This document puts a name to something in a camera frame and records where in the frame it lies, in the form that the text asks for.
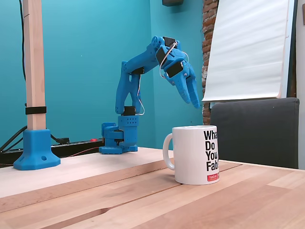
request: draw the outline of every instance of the chair backrest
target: chair backrest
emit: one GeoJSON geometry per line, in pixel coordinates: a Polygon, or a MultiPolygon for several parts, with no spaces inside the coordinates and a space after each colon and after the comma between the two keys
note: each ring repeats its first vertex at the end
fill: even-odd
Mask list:
{"type": "Polygon", "coordinates": [[[299,104],[283,98],[214,105],[219,159],[298,168],[299,104]]]}

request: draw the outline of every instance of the teal wall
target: teal wall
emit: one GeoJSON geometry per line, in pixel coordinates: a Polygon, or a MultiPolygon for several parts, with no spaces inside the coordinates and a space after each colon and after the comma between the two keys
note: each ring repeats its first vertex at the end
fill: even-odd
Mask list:
{"type": "MultiPolygon", "coordinates": [[[[202,46],[202,0],[184,0],[183,5],[165,7],[161,0],[151,0],[152,35],[173,37],[181,42],[188,53],[197,80],[199,99],[202,100],[201,70],[202,46]]],[[[175,126],[202,125],[202,107],[195,109],[180,98],[175,87],[153,70],[156,147],[162,148],[165,137],[175,126]]]]}
{"type": "MultiPolygon", "coordinates": [[[[114,106],[121,61],[143,52],[154,35],[181,41],[202,94],[202,1],[185,0],[182,6],[169,8],[161,2],[42,1],[47,128],[53,135],[71,141],[98,138],[102,122],[117,122],[114,106]]],[[[0,1],[0,33],[2,145],[26,125],[18,1],[0,1]]],[[[142,77],[141,95],[145,115],[140,117],[140,146],[160,148],[172,127],[202,123],[201,110],[184,104],[156,69],[142,77]]]]}

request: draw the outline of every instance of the blue post base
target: blue post base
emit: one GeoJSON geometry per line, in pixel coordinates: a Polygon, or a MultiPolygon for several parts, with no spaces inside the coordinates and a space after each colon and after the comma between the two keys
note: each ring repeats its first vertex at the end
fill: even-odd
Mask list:
{"type": "Polygon", "coordinates": [[[51,132],[45,130],[23,131],[23,153],[14,162],[19,170],[35,170],[57,166],[61,160],[51,151],[51,132]]]}
{"type": "Polygon", "coordinates": [[[138,146],[101,146],[99,147],[99,152],[102,154],[122,154],[125,152],[136,152],[138,151],[138,146]]]}

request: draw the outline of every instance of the wooden post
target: wooden post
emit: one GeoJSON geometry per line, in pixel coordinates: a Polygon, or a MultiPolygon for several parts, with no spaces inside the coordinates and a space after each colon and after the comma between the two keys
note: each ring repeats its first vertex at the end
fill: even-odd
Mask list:
{"type": "MultiPolygon", "coordinates": [[[[27,107],[45,106],[41,0],[23,0],[27,107]]],[[[46,114],[29,114],[28,129],[46,128],[46,114]]]]}

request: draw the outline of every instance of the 3d printed robot arm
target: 3d printed robot arm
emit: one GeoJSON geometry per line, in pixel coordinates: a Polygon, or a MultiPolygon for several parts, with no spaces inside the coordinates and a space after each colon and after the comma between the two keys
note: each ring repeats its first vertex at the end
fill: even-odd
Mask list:
{"type": "Polygon", "coordinates": [[[145,52],[128,62],[122,62],[121,78],[116,94],[116,113],[124,113],[124,103],[129,93],[136,114],[140,113],[141,74],[149,72],[157,65],[160,65],[160,69],[164,69],[164,78],[171,85],[176,85],[183,100],[186,103],[192,102],[194,107],[199,108],[194,70],[185,58],[186,55],[181,51],[179,41],[166,37],[153,37],[145,52]]]}
{"type": "Polygon", "coordinates": [[[192,66],[186,61],[186,54],[181,51],[180,42],[172,38],[154,37],[146,51],[122,62],[121,78],[116,92],[115,111],[121,114],[116,123],[103,123],[102,136],[105,146],[99,151],[102,154],[122,154],[137,151],[137,127],[142,105],[140,95],[141,75],[159,65],[164,69],[163,78],[175,85],[180,96],[194,107],[200,107],[196,90],[196,78],[192,66]],[[130,93],[132,106],[125,106],[130,93]]]}

